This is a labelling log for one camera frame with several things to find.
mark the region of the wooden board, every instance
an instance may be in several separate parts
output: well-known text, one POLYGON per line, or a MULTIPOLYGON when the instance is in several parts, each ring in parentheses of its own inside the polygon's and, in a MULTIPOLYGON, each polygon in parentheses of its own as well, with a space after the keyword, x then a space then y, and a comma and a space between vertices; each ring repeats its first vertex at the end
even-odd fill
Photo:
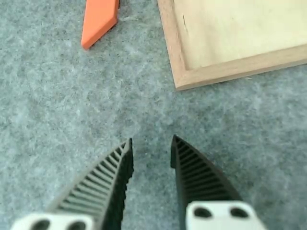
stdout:
POLYGON ((158 0, 178 90, 307 63, 306 0, 158 0))

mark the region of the gray carpet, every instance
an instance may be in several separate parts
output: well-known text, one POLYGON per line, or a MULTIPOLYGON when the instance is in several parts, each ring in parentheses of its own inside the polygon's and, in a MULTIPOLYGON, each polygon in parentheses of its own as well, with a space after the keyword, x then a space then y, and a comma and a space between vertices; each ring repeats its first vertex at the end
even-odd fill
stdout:
POLYGON ((307 65, 175 92, 156 0, 80 46, 85 0, 0 2, 0 226, 44 210, 133 138, 123 230, 178 230, 173 134, 222 168, 270 230, 305 230, 307 65))

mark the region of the ribbed rubber pad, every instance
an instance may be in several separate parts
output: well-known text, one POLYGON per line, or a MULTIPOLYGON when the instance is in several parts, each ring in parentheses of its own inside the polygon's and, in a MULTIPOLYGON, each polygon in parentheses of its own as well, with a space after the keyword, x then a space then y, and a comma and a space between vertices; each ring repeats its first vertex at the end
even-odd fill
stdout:
POLYGON ((192 201, 242 200, 235 188, 208 159, 183 139, 173 137, 171 167, 176 170, 180 228, 192 201))
POLYGON ((49 212, 92 216, 100 230, 119 230, 133 173, 132 139, 96 161, 49 207, 49 212))

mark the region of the orange wooden piece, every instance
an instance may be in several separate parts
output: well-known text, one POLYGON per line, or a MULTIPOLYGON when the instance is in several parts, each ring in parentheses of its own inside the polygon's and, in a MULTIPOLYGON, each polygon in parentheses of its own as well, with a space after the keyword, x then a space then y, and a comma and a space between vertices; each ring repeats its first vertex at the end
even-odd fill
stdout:
POLYGON ((81 45, 89 49, 117 23, 119 0, 87 0, 81 45))

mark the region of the plywood surface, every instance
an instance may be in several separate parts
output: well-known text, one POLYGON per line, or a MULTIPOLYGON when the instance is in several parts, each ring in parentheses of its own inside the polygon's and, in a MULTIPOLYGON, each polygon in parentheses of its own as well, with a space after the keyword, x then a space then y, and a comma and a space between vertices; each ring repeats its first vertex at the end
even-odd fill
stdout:
POLYGON ((158 0, 175 87, 307 63, 305 0, 158 0))
POLYGON ((188 69, 307 44, 306 0, 175 0, 188 69))

